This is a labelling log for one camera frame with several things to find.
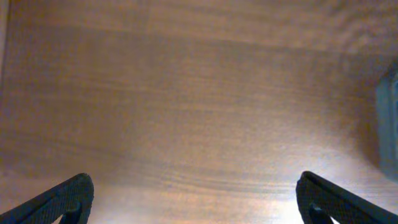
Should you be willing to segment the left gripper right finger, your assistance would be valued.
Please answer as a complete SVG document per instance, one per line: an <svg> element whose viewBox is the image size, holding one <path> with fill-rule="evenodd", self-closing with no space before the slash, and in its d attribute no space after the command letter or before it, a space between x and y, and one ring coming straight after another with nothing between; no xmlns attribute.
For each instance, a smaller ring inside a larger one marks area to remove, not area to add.
<svg viewBox="0 0 398 224"><path fill-rule="evenodd" d="M296 186L298 210L305 224L397 223L397 215L305 171Z"/></svg>

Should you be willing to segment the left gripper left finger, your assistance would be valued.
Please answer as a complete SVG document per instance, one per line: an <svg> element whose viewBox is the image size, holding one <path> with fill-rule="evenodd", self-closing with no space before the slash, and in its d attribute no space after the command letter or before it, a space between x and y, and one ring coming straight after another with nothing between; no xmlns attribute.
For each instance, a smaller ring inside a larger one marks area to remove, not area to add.
<svg viewBox="0 0 398 224"><path fill-rule="evenodd" d="M91 177L81 173L1 214L1 223L86 224L94 199Z"/></svg>

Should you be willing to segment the grey plastic basket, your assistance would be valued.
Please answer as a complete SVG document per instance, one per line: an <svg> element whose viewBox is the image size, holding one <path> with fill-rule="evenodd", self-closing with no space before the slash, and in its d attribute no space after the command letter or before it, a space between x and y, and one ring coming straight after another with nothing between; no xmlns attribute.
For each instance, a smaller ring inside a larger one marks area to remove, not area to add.
<svg viewBox="0 0 398 224"><path fill-rule="evenodd" d="M397 182L397 62L376 87L376 114L380 167L388 178Z"/></svg>

